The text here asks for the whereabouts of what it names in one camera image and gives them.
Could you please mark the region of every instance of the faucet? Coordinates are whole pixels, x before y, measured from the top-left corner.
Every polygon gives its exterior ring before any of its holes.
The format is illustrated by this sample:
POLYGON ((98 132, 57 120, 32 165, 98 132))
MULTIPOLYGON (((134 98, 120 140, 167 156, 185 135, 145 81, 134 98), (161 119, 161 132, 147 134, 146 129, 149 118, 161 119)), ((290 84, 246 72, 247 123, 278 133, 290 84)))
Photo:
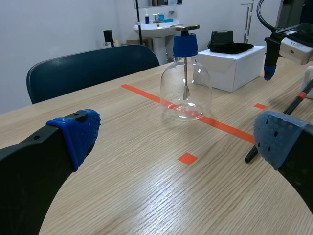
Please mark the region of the faucet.
POLYGON ((162 22, 164 22, 164 21, 160 20, 160 13, 153 14, 153 15, 156 17, 156 19, 153 21, 153 23, 162 23, 162 22))

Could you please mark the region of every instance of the dark blue chair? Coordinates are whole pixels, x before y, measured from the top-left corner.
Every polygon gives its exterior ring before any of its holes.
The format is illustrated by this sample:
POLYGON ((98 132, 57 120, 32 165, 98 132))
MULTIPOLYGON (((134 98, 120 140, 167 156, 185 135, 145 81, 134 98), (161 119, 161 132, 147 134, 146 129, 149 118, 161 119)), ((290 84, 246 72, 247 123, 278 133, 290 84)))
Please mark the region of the dark blue chair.
POLYGON ((27 74, 33 104, 159 66, 142 45, 94 50, 43 61, 27 74))

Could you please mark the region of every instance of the soap bottle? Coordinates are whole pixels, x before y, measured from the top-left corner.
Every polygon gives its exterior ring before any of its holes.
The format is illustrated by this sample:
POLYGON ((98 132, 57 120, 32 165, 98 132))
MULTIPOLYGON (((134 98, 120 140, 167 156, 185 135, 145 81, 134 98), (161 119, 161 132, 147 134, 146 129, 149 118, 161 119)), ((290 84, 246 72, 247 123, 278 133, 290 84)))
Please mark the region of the soap bottle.
POLYGON ((149 14, 148 14, 147 8, 145 8, 145 12, 146 12, 146 14, 145 14, 146 24, 148 24, 148 23, 150 23, 150 21, 149 21, 149 14))
POLYGON ((174 37, 175 62, 162 75, 160 103, 166 117, 175 120, 198 120, 209 115, 212 100, 212 84, 206 68, 197 62, 197 37, 189 34, 194 26, 172 26, 181 32, 174 37))

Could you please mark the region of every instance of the pedestal sink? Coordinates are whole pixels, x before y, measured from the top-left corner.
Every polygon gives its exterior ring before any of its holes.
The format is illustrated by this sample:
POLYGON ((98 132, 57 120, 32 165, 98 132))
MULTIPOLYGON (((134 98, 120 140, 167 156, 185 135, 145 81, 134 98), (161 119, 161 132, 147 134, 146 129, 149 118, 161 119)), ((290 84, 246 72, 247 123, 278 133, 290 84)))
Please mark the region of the pedestal sink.
MULTIPOLYGON (((175 35, 176 32, 171 31, 170 27, 178 24, 180 23, 177 19, 174 19, 173 22, 163 22, 163 23, 148 24, 141 22, 142 37, 152 38, 153 51, 156 54, 160 65, 164 65, 167 63, 165 37, 175 35)), ((135 25, 134 31, 137 34, 139 34, 139 29, 137 25, 135 25)))

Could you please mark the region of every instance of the white box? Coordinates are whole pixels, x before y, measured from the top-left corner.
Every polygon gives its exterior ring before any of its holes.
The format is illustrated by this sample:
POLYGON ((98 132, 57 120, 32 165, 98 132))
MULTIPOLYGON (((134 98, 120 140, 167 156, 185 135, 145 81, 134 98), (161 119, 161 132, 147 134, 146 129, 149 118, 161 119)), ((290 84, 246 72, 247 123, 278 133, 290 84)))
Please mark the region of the white box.
POLYGON ((197 61, 208 70, 214 88, 233 92, 260 76, 265 53, 263 46, 237 55, 205 50, 198 53, 197 61))

